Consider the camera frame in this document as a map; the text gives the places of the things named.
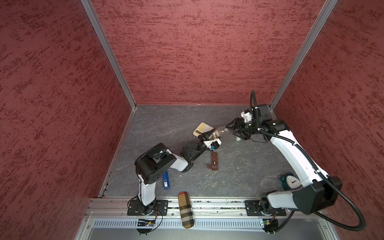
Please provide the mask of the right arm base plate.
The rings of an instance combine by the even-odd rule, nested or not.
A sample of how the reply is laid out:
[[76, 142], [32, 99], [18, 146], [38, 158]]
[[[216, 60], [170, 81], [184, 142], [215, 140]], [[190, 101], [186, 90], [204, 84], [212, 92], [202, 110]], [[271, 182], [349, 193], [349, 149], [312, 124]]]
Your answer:
[[281, 217], [286, 216], [285, 209], [273, 208], [266, 199], [245, 201], [247, 216], [253, 217]]

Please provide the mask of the clear amber pill bottle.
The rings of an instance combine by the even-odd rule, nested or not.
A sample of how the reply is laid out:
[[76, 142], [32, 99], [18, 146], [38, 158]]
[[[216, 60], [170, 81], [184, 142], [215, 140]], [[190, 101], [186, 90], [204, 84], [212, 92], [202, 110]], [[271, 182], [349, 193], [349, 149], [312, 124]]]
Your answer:
[[219, 127], [217, 129], [214, 129], [214, 131], [212, 132], [212, 134], [210, 136], [210, 140], [220, 139], [221, 137], [223, 137], [229, 133], [230, 133], [230, 131], [226, 127]]

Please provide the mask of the brown weekly pill organizer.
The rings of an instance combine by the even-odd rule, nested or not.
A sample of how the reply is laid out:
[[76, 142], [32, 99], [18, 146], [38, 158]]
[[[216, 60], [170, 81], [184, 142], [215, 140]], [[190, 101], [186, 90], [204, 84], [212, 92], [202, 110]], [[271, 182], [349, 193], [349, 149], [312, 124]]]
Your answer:
[[218, 163], [218, 153], [212, 152], [211, 153], [211, 163], [207, 164], [208, 169], [212, 171], [218, 171], [219, 170], [219, 163]]

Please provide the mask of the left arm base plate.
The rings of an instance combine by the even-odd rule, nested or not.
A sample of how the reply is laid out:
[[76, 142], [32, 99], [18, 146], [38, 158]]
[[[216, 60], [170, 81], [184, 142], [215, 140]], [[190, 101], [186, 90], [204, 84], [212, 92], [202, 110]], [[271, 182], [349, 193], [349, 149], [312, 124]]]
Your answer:
[[128, 216], [166, 216], [169, 201], [154, 200], [148, 206], [144, 206], [140, 200], [136, 198], [128, 202]]

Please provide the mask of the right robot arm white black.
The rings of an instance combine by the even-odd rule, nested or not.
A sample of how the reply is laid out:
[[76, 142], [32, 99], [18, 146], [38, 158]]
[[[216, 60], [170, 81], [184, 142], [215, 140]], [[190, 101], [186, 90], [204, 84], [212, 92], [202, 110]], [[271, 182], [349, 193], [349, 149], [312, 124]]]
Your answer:
[[226, 127], [243, 140], [248, 140], [263, 130], [266, 132], [266, 139], [278, 148], [297, 174], [301, 184], [298, 189], [288, 187], [285, 191], [262, 195], [259, 203], [262, 213], [272, 215], [277, 209], [289, 209], [310, 215], [335, 204], [338, 198], [337, 190], [343, 185], [341, 180], [338, 177], [330, 177], [300, 150], [300, 144], [284, 121], [271, 120], [258, 127], [256, 123], [246, 123], [244, 119], [236, 118]]

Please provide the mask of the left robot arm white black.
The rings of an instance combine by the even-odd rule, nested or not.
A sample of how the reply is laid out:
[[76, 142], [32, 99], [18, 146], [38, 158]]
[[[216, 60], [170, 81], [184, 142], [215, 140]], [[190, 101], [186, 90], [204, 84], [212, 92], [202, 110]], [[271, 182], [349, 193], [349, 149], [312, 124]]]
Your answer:
[[156, 200], [156, 182], [162, 178], [168, 169], [188, 172], [194, 161], [204, 152], [217, 150], [222, 142], [219, 138], [209, 139], [212, 131], [198, 136], [198, 143], [189, 143], [176, 154], [163, 143], [159, 143], [146, 151], [135, 160], [136, 175], [139, 178], [138, 201], [143, 208], [152, 208]]

